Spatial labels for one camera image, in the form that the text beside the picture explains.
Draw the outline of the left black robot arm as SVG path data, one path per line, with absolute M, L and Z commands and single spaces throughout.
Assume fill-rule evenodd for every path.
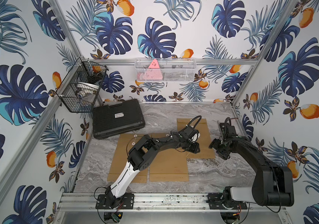
M 117 208 L 127 188 L 136 175 L 147 169 L 159 152 L 168 149 L 182 148 L 184 151 L 196 154 L 200 152 L 197 140 L 200 137 L 198 130 L 187 125 L 178 132 L 170 132 L 166 137 L 153 138 L 144 135 L 129 151 L 127 163 L 117 180 L 106 188 L 104 205 L 100 208 Z

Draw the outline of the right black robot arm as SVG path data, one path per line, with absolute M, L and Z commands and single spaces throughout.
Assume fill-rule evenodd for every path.
M 219 127 L 221 139 L 214 139 L 209 148 L 215 149 L 223 160 L 239 154 L 255 172 L 251 187 L 225 187 L 220 202 L 225 207 L 235 207 L 240 202 L 291 207 L 294 204 L 292 171 L 271 161 L 246 138 L 238 136 L 234 126 L 220 123 Z

